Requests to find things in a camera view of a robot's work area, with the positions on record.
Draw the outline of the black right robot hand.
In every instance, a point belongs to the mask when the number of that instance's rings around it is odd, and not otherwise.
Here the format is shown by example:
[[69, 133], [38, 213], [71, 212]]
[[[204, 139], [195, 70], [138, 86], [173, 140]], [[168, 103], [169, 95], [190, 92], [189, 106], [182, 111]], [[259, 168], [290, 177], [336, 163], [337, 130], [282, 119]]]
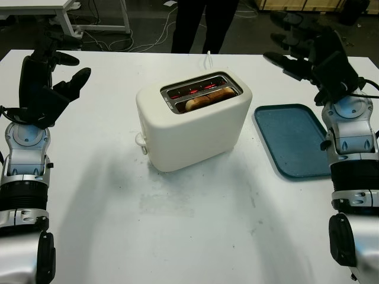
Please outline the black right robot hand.
[[280, 67], [284, 74], [316, 86], [317, 106], [335, 104], [358, 88], [358, 74], [334, 29], [315, 18], [285, 11], [271, 12], [270, 20], [287, 32], [272, 33], [271, 40], [292, 58], [275, 52], [265, 52], [264, 58]]

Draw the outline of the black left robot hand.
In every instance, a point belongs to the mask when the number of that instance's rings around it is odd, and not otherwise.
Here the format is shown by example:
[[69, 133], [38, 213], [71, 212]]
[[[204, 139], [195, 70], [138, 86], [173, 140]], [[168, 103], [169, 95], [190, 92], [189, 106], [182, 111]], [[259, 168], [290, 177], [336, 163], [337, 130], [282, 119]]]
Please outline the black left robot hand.
[[66, 107], [80, 96], [91, 69], [76, 72], [70, 81], [52, 82], [57, 65], [77, 66], [79, 59], [61, 49], [79, 49], [82, 40], [55, 31], [43, 31], [37, 37], [34, 51], [23, 60], [19, 104], [21, 121], [45, 129], [55, 124]]

